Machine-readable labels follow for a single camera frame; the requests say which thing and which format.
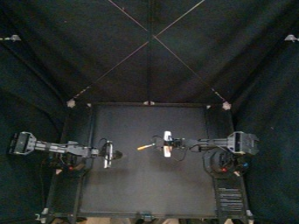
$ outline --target small object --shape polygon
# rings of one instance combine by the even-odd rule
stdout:
[[[222,172],[226,172],[226,171],[228,171],[228,169],[226,169],[225,167],[221,167],[220,170],[221,170]]]
[[[56,169],[56,175],[58,175],[61,173],[61,169]]]
[[[222,105],[221,107],[222,107],[225,110],[229,110],[229,109],[230,109],[230,104],[229,104],[226,101],[224,101],[221,105]]]
[[[144,105],[153,106],[154,105],[154,102],[153,101],[144,101]]]
[[[73,99],[66,101],[68,108],[73,108],[76,106],[76,102]]]
[[[249,210],[246,210],[246,216],[253,216]]]
[[[146,149],[146,148],[149,148],[150,146],[154,146],[154,143],[152,143],[152,144],[148,144],[148,145],[144,145],[144,146],[140,146],[138,148],[136,148],[138,151],[141,151],[141,150],[144,150],[144,149]]]
[[[284,38],[284,41],[292,41],[292,42],[295,42],[295,41],[299,41],[299,39],[295,37],[293,34],[289,34],[289,35],[287,35],[287,37]]]
[[[240,176],[238,171],[233,171],[233,173],[237,177]]]
[[[10,40],[12,40],[12,41],[20,41],[21,39],[20,39],[20,37],[18,37],[17,35],[13,35],[13,36],[10,37]]]

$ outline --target metal frame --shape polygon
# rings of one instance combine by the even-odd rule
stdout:
[[[108,105],[108,106],[141,106],[141,107],[148,107],[142,105],[141,103],[98,103],[97,105]],[[160,103],[157,105],[153,105],[154,107],[201,107],[201,104],[164,104]],[[222,137],[218,135],[218,132],[222,133],[222,130],[225,130],[228,133],[233,131],[232,128],[232,121],[230,121],[230,114],[229,112],[220,112],[220,105],[217,106],[216,110],[212,109],[204,109],[204,116],[205,116],[205,130],[206,130],[206,137]],[[226,127],[220,127],[221,131],[214,129],[214,125],[212,123],[217,122],[214,121],[214,117],[225,116],[228,122],[225,122]],[[88,143],[90,144],[92,140],[92,131],[93,131],[93,121],[94,121],[94,109],[93,107],[90,108],[90,115],[88,119]],[[85,161],[86,168],[89,169],[92,166],[92,159],[86,159]],[[53,180],[50,183],[50,192],[49,192],[49,198],[46,201],[46,207],[49,208],[49,213],[48,213],[48,220],[46,223],[50,223],[54,217],[66,217],[69,219],[70,224],[76,224],[76,219],[77,217],[117,217],[117,218],[142,218],[144,215],[141,213],[80,213],[80,197],[81,197],[81,185],[84,181],[84,175],[88,171],[88,169],[80,173],[77,173],[76,179],[77,179],[77,185],[76,185],[76,196],[74,196],[74,203],[72,206],[72,212],[70,213],[60,213],[58,211],[52,210],[52,198],[54,194],[54,187],[57,184],[57,176],[53,175]],[[220,182],[214,178],[212,180],[213,182],[213,189],[214,189],[214,200],[216,200],[216,205],[217,205],[217,211],[214,215],[206,215],[206,216],[196,216],[196,215],[162,215],[162,214],[154,214],[153,218],[180,218],[180,219],[218,219],[218,223],[224,223],[228,218],[232,219],[241,219],[242,221],[248,221],[246,217],[246,210],[248,210],[248,200],[246,200],[246,193],[245,193],[245,186],[244,186],[244,181],[242,178],[238,178],[238,190],[241,192],[241,199],[242,199],[242,211],[238,215],[225,213],[220,211],[220,193],[218,193],[218,187],[220,187]]]

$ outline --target black curtain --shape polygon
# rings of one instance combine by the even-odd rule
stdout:
[[[297,34],[299,23],[289,33]],[[266,55],[234,101],[236,129],[260,138],[246,174],[253,215],[272,223],[299,223],[299,43]]]
[[[13,34],[0,11],[0,37]],[[60,141],[65,103],[25,42],[0,42],[0,74],[0,223],[33,223],[50,181],[41,167],[44,156],[5,153],[14,132],[29,131],[44,141]]]

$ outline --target wire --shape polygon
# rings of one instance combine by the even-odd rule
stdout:
[[[172,158],[176,162],[181,162],[184,159],[185,159],[185,155],[186,155],[186,151],[188,151],[189,148],[185,148],[184,149],[184,153],[182,153],[182,157],[181,159],[176,159],[176,158]]]
[[[98,147],[100,142],[101,142],[102,140],[105,140],[105,143],[108,142],[108,140],[106,140],[104,137],[101,137],[101,138],[98,139],[98,141],[97,141],[97,147]]]

